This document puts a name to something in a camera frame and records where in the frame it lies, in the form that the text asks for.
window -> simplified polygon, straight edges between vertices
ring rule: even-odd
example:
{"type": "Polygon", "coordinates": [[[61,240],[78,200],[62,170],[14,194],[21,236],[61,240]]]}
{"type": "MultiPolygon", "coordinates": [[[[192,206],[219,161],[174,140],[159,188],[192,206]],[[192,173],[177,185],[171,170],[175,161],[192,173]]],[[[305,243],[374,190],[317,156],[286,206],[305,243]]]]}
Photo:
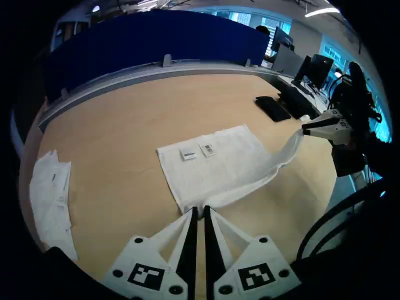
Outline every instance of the window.
{"type": "Polygon", "coordinates": [[[268,48],[266,49],[265,54],[268,56],[274,55],[275,51],[271,50],[271,46],[272,46],[272,41],[274,40],[275,30],[277,29],[277,27],[279,27],[286,34],[289,34],[291,31],[292,25],[289,22],[285,22],[283,20],[280,20],[280,19],[274,18],[274,17],[270,17],[270,16],[263,17],[262,21],[261,21],[261,25],[267,27],[270,32],[268,48]]]}
{"type": "Polygon", "coordinates": [[[250,13],[233,12],[231,20],[249,26],[251,17],[250,13]]]}
{"type": "Polygon", "coordinates": [[[72,36],[77,35],[88,28],[88,22],[71,21],[58,23],[54,37],[54,49],[56,49],[62,43],[68,41],[70,38],[72,38],[72,36]]]}
{"type": "MultiPolygon", "coordinates": [[[[323,42],[323,45],[320,50],[320,54],[333,59],[332,68],[330,69],[330,72],[325,81],[325,85],[322,88],[325,91],[328,91],[329,88],[331,87],[331,84],[336,79],[336,76],[334,75],[336,68],[339,68],[345,74],[350,74],[349,63],[355,62],[356,60],[353,59],[352,57],[345,55],[339,49],[337,49],[335,46],[333,46],[331,43],[327,43],[327,42],[323,42]]],[[[362,68],[362,70],[364,72],[365,78],[369,78],[368,74],[364,71],[363,66],[360,65],[360,67],[362,68]]],[[[391,138],[388,122],[387,122],[384,112],[382,110],[382,104],[381,104],[382,100],[380,97],[379,90],[376,88],[372,79],[368,79],[366,87],[367,87],[368,91],[370,91],[372,94],[372,98],[375,103],[376,111],[382,115],[381,123],[378,123],[377,121],[375,121],[373,119],[369,120],[370,129],[376,133],[376,136],[380,140],[382,140],[384,142],[390,142],[392,140],[392,138],[391,138]]]]}
{"type": "Polygon", "coordinates": [[[271,50],[272,41],[275,35],[275,29],[277,27],[281,28],[285,33],[289,34],[291,31],[292,24],[289,21],[283,20],[279,17],[270,16],[270,15],[260,15],[260,14],[252,14],[252,13],[244,13],[238,11],[230,11],[230,10],[207,10],[200,11],[204,14],[214,15],[222,18],[226,18],[238,23],[241,23],[246,26],[250,26],[250,21],[252,17],[255,19],[261,19],[261,24],[252,24],[251,27],[256,27],[258,25],[262,25],[268,28],[269,35],[269,43],[268,48],[265,51],[265,54],[268,56],[273,55],[275,52],[271,50]]]}

blue partition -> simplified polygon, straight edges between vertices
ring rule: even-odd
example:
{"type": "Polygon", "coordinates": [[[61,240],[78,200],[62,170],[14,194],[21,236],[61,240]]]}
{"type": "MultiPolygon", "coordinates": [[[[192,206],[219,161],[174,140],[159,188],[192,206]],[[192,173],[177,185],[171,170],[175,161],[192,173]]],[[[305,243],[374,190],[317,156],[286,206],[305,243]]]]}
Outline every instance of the blue partition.
{"type": "Polygon", "coordinates": [[[128,67],[173,60],[260,65],[269,37],[234,21],[193,11],[153,10],[92,26],[50,54],[43,66],[50,103],[99,76],[128,67]]]}

office desk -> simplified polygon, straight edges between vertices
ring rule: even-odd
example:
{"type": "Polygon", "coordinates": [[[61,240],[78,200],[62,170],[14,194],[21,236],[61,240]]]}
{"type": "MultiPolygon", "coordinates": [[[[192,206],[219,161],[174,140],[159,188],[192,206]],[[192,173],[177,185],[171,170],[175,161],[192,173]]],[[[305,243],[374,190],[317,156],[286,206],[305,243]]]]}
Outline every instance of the office desk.
{"type": "MultiPolygon", "coordinates": [[[[157,148],[247,124],[271,153],[279,151],[301,122],[274,123],[254,104],[257,96],[277,93],[253,75],[171,77],[113,90],[53,119],[38,156],[56,149],[60,162],[72,162],[68,207],[77,265],[101,281],[133,235],[150,237],[180,216],[157,148]]],[[[306,136],[272,182],[217,211],[250,235],[270,235],[291,262],[324,213],[335,180],[331,145],[306,136]]],[[[203,221],[197,249],[196,295],[202,299],[203,221]]]]}
{"type": "Polygon", "coordinates": [[[293,78],[286,77],[286,76],[283,76],[283,75],[279,75],[278,77],[279,77],[281,80],[283,80],[286,84],[290,85],[291,87],[295,87],[295,88],[300,92],[300,94],[302,94],[302,95],[311,103],[312,108],[313,108],[317,113],[319,113],[319,114],[321,115],[324,111],[327,110],[328,104],[325,104],[325,101],[327,101],[327,99],[326,99],[325,97],[320,96],[320,95],[313,94],[313,95],[314,95],[314,98],[313,98],[313,97],[311,97],[310,95],[307,95],[306,93],[304,93],[304,92],[303,92],[301,89],[299,89],[297,86],[293,85],[293,84],[292,84],[293,78]]]}

person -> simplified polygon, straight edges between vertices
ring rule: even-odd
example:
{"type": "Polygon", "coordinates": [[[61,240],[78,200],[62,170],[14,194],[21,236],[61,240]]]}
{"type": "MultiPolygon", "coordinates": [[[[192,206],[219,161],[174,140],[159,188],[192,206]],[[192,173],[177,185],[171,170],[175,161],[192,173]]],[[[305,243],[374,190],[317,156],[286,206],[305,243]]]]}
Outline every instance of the person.
{"type": "MultiPolygon", "coordinates": [[[[257,30],[257,31],[259,31],[259,32],[261,32],[261,33],[263,33],[263,34],[265,34],[267,36],[270,36],[270,34],[271,34],[269,29],[267,27],[265,27],[265,26],[262,26],[262,25],[257,26],[255,28],[255,30],[257,30]]],[[[264,60],[269,62],[269,63],[274,63],[276,57],[277,57],[276,53],[273,56],[268,56],[268,55],[265,54],[264,55],[264,60]]]]}
{"type": "MultiPolygon", "coordinates": [[[[269,29],[265,26],[259,25],[255,28],[255,30],[265,34],[266,36],[270,37],[271,32],[269,31],[269,29]]],[[[264,60],[268,61],[268,59],[270,59],[270,57],[268,55],[264,55],[264,60]]]]}

white towel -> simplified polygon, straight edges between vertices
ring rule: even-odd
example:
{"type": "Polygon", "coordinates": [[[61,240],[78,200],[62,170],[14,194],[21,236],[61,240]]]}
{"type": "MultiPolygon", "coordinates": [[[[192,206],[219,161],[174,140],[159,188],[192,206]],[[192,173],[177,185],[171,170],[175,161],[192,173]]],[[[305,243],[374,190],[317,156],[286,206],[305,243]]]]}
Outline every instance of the white towel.
{"type": "Polygon", "coordinates": [[[70,171],[71,163],[59,162],[56,151],[46,153],[34,166],[29,197],[40,240],[78,260],[68,211],[70,171]]]}
{"type": "Polygon", "coordinates": [[[303,139],[295,132],[281,151],[270,155],[244,124],[157,149],[166,181],[182,211],[233,203],[271,181],[296,155],[303,139]],[[207,157],[201,147],[211,145],[207,157]],[[195,158],[184,160],[182,150],[195,158]]]}

